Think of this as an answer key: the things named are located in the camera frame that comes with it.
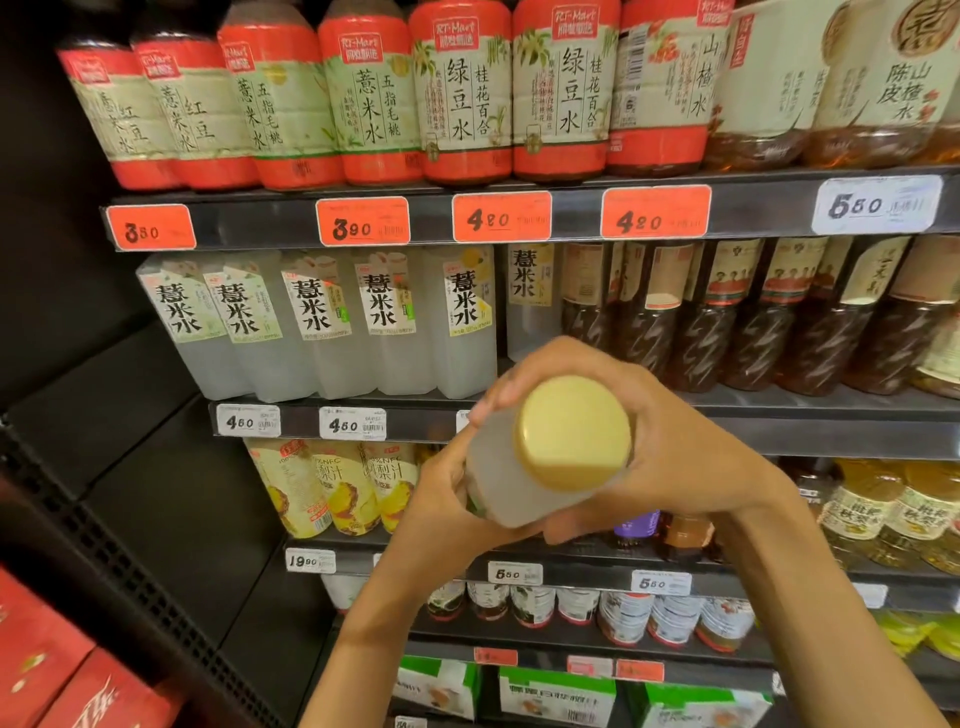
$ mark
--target white label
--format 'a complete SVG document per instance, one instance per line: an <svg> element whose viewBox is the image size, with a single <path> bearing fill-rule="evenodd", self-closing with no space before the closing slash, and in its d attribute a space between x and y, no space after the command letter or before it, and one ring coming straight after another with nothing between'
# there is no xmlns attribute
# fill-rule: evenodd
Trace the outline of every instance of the white label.
<svg viewBox="0 0 960 728"><path fill-rule="evenodd" d="M275 404L218 404L217 434L227 437L279 437L280 408Z"/></svg>
<svg viewBox="0 0 960 728"><path fill-rule="evenodd" d="M320 436L324 440L387 439L387 410L379 407L321 407Z"/></svg>
<svg viewBox="0 0 960 728"><path fill-rule="evenodd" d="M923 232L933 225L943 188L937 175L827 180L810 227L818 235Z"/></svg>

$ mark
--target gold bottle cap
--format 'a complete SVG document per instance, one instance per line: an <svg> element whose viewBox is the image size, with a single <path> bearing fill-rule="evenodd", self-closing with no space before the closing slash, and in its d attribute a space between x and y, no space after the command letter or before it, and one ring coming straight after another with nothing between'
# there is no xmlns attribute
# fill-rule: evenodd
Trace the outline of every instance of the gold bottle cap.
<svg viewBox="0 0 960 728"><path fill-rule="evenodd" d="M626 465L630 420L613 393L585 376L555 376L531 392L514 424L517 459L544 488L599 488Z"/></svg>

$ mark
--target bottle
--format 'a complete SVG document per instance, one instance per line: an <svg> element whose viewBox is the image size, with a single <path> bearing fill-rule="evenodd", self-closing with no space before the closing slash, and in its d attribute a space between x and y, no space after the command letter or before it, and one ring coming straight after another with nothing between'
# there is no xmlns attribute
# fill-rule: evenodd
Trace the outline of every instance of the bottle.
<svg viewBox="0 0 960 728"><path fill-rule="evenodd" d="M906 484L883 460L836 460L840 486L824 506L820 527L837 562L848 568L865 554Z"/></svg>
<svg viewBox="0 0 960 728"><path fill-rule="evenodd" d="M230 253L201 266L240 367L261 401L296 400L319 386L293 310L284 302L279 251Z"/></svg>
<svg viewBox="0 0 960 728"><path fill-rule="evenodd" d="M206 288L201 264L222 260L215 253L154 253L136 269L170 334L177 353L208 400L225 400L253 391Z"/></svg>
<svg viewBox="0 0 960 728"><path fill-rule="evenodd" d="M920 546L943 536L960 515L960 465L909 460L900 466L907 487L867 555L883 566L910 569L920 565Z"/></svg>
<svg viewBox="0 0 960 728"><path fill-rule="evenodd" d="M57 56L117 182L134 192L183 187L163 109L126 42L120 0L70 5Z"/></svg>
<svg viewBox="0 0 960 728"><path fill-rule="evenodd" d="M843 13L843 0L737 0L707 169L779 169L800 156L829 72L824 38Z"/></svg>
<svg viewBox="0 0 960 728"><path fill-rule="evenodd" d="M623 6L607 171L628 177L695 172L733 0L630 0Z"/></svg>
<svg viewBox="0 0 960 728"><path fill-rule="evenodd" d="M564 248L516 243L508 247L507 256L507 355L520 361L560 336Z"/></svg>
<svg viewBox="0 0 960 728"><path fill-rule="evenodd" d="M385 395L422 395L437 386L426 322L417 317L426 305L421 251L411 247L351 251L367 331L376 386Z"/></svg>
<svg viewBox="0 0 960 728"><path fill-rule="evenodd" d="M412 42L394 0L333 0L317 30L350 184L423 177Z"/></svg>
<svg viewBox="0 0 960 728"><path fill-rule="evenodd" d="M811 167L905 164L926 146L960 73L960 9L851 2L827 29L827 83L804 148Z"/></svg>
<svg viewBox="0 0 960 728"><path fill-rule="evenodd" d="M750 297L736 312L733 338L720 367L720 381L748 392L773 382L776 364L827 247L825 237L782 237L760 255Z"/></svg>
<svg viewBox="0 0 960 728"><path fill-rule="evenodd" d="M177 145L175 168L193 189L260 184L236 86L196 0L152 0L133 51L154 87Z"/></svg>
<svg viewBox="0 0 960 728"><path fill-rule="evenodd" d="M620 3L520 0L514 10L514 174L577 181L603 172Z"/></svg>
<svg viewBox="0 0 960 728"><path fill-rule="evenodd" d="M910 368L960 299L960 236L918 235L853 353L843 383L875 395L903 391Z"/></svg>
<svg viewBox="0 0 960 728"><path fill-rule="evenodd" d="M410 15L423 175L505 180L511 151L511 17L499 0L420 0Z"/></svg>
<svg viewBox="0 0 960 728"><path fill-rule="evenodd" d="M776 382L809 397L832 392L909 238L835 235L780 357Z"/></svg>
<svg viewBox="0 0 960 728"><path fill-rule="evenodd" d="M623 284L614 350L661 378L670 358L693 244L629 242L624 249Z"/></svg>
<svg viewBox="0 0 960 728"><path fill-rule="evenodd" d="M736 306L750 288L759 251L759 238L696 244L663 378L671 389L706 392L716 384Z"/></svg>
<svg viewBox="0 0 960 728"><path fill-rule="evenodd" d="M437 386L462 400L496 381L493 246L427 246L421 254Z"/></svg>
<svg viewBox="0 0 960 728"><path fill-rule="evenodd" d="M486 517L516 528L590 497L627 464L630 420L584 376L554 376L493 412L470 441L468 490Z"/></svg>
<svg viewBox="0 0 960 728"><path fill-rule="evenodd" d="M233 0L217 38L263 185L342 184L320 42L295 0Z"/></svg>

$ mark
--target right hand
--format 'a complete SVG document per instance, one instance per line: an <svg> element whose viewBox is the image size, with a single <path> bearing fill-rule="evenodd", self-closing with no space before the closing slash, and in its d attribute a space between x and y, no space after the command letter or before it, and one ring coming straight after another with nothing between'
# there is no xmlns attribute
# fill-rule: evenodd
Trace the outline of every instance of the right hand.
<svg viewBox="0 0 960 728"><path fill-rule="evenodd" d="M552 376L599 381L636 421L634 458L624 477L587 500L546 517L543 537L568 541L656 510L734 512L769 502L789 485L766 458L715 425L646 369L561 336L526 356L470 410L481 426L494 411L519 404Z"/></svg>

